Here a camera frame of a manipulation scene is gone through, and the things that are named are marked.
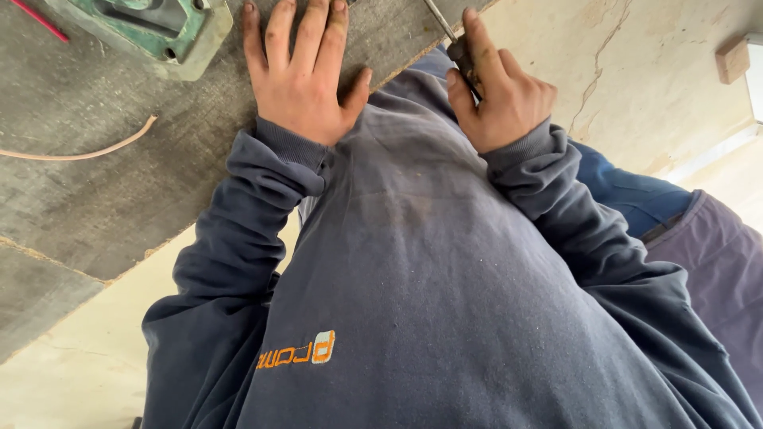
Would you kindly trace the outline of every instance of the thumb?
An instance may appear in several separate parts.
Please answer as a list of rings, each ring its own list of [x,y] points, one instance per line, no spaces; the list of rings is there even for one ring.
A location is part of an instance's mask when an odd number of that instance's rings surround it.
[[[448,85],[448,101],[456,113],[461,128],[468,127],[478,119],[477,106],[471,89],[464,82],[457,69],[450,69],[446,74]]]
[[[371,92],[369,86],[371,85],[372,74],[373,70],[370,68],[366,67],[363,69],[358,75],[353,89],[344,99],[344,105],[342,106],[343,117],[350,127],[355,124],[358,115],[360,115],[365,104],[369,102],[369,93]]]

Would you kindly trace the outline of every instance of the sleeve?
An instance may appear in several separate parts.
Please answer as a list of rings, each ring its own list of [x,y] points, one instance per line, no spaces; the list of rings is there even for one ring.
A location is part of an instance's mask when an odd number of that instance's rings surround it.
[[[240,411],[265,333],[285,247],[278,232],[306,196],[324,191],[328,148],[273,123],[241,131],[172,277],[178,295],[143,319],[149,345],[145,429],[228,427]]]
[[[728,354],[692,311],[687,273],[646,263],[623,216],[577,182],[580,153],[550,119],[522,139],[483,155],[493,186],[516,205],[652,361],[696,422],[760,427]]]

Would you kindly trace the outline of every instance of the embroidered logo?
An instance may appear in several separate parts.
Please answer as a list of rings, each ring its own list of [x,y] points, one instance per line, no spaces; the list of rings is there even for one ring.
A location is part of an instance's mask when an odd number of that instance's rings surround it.
[[[312,363],[326,363],[331,359],[334,338],[334,331],[320,332],[315,336],[315,341],[310,342],[307,346],[286,347],[285,349],[263,353],[259,355],[256,368],[272,368],[289,363],[303,363],[308,360]]]

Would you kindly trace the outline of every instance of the red pencil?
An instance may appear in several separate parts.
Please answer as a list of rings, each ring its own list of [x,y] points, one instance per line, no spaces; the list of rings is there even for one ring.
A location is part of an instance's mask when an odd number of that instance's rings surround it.
[[[55,28],[50,22],[43,18],[42,15],[38,14],[36,11],[32,10],[32,8],[22,3],[21,0],[11,0],[11,2],[13,2],[19,8],[24,9],[24,11],[27,12],[32,18],[36,19],[37,22],[44,25],[45,28],[50,30],[51,33],[55,34],[56,37],[61,39],[62,42],[69,41],[69,38],[64,33],[62,33],[58,28]]]

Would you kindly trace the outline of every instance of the finger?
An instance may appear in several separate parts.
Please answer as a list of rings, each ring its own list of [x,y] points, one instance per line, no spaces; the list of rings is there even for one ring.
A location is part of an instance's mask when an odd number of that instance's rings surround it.
[[[259,9],[250,0],[243,4],[241,27],[243,29],[243,52],[254,85],[255,82],[261,82],[265,77],[268,62],[262,51],[262,38],[259,35]]]
[[[342,58],[347,43],[347,27],[349,12],[344,0],[331,2],[329,23],[326,26],[324,38],[320,42],[320,51],[315,62],[315,73],[328,81],[339,84],[339,74],[342,70]]]
[[[344,99],[342,106],[342,115],[347,125],[347,129],[355,125],[355,121],[358,119],[358,115],[365,107],[365,104],[369,102],[369,93],[371,92],[371,76],[373,70],[366,67],[360,72],[358,78],[355,81],[353,90],[349,92]]]
[[[472,129],[472,125],[479,119],[474,96],[458,70],[448,70],[446,78],[448,83],[448,101],[456,113],[459,126],[466,132]]]
[[[518,80],[527,76],[527,74],[522,71],[522,66],[520,66],[517,59],[514,58],[514,55],[512,55],[508,49],[499,50],[498,56],[501,58],[501,64],[503,64],[506,74],[511,79]]]
[[[469,50],[475,63],[475,71],[482,81],[486,93],[497,89],[506,82],[506,73],[495,45],[488,36],[488,29],[473,8],[464,11],[464,29]]]
[[[297,31],[297,43],[294,46],[295,65],[312,73],[315,59],[320,49],[320,40],[326,30],[326,17],[329,14],[331,0],[309,0],[302,22]]]
[[[295,0],[281,0],[270,14],[270,22],[265,30],[265,49],[268,54],[268,65],[272,70],[285,70],[291,61],[288,43],[296,10]]]

